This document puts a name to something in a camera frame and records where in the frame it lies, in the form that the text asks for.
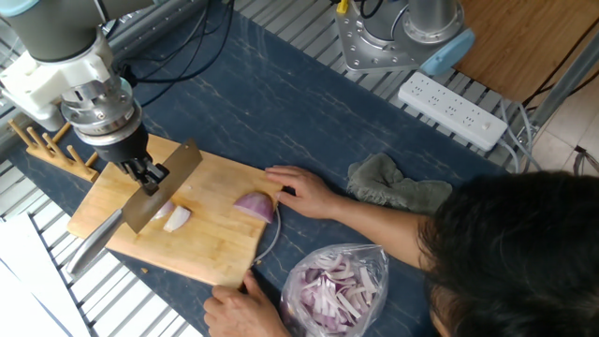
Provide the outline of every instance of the person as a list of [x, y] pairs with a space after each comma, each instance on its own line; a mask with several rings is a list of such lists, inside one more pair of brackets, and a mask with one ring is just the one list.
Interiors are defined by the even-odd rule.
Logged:
[[[267, 176], [295, 189], [278, 194], [284, 205], [343, 223], [422, 269], [443, 337], [599, 336], [597, 178], [480, 177], [429, 218], [335, 195], [301, 168], [268, 168]], [[247, 295], [213, 289], [210, 335], [289, 336], [250, 272], [244, 283]]]

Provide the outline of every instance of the human hand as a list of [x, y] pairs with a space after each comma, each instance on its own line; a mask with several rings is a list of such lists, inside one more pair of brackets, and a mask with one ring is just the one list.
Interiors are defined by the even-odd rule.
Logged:
[[296, 195], [286, 192], [276, 197], [301, 215], [314, 219], [332, 219], [343, 197], [334, 194], [318, 176], [303, 168], [275, 166], [266, 169], [266, 177], [285, 186], [293, 187]]
[[204, 303], [204, 321], [211, 337], [289, 337], [277, 310], [264, 295], [254, 275], [243, 278], [248, 295], [215, 286]]

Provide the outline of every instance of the knife handle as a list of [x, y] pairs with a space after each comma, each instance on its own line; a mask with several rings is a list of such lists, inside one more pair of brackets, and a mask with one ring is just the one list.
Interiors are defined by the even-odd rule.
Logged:
[[123, 210], [121, 209], [109, 216], [77, 249], [77, 253], [75, 253], [66, 266], [66, 272], [73, 276], [80, 275], [85, 270], [85, 267], [92, 262], [94, 257], [100, 253], [123, 222]]

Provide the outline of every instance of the person's left hand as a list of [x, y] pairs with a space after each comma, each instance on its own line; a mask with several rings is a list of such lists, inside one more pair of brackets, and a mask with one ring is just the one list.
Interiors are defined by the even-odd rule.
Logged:
[[211, 337], [289, 337], [251, 271], [243, 283], [248, 295], [224, 286], [212, 289], [214, 297], [204, 303], [204, 321]]

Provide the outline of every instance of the bag of sliced onions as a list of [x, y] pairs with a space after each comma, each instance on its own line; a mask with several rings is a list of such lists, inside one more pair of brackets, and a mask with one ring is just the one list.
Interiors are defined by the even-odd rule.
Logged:
[[281, 297], [292, 335], [362, 336], [387, 298], [388, 258], [374, 244], [316, 250], [291, 270]]

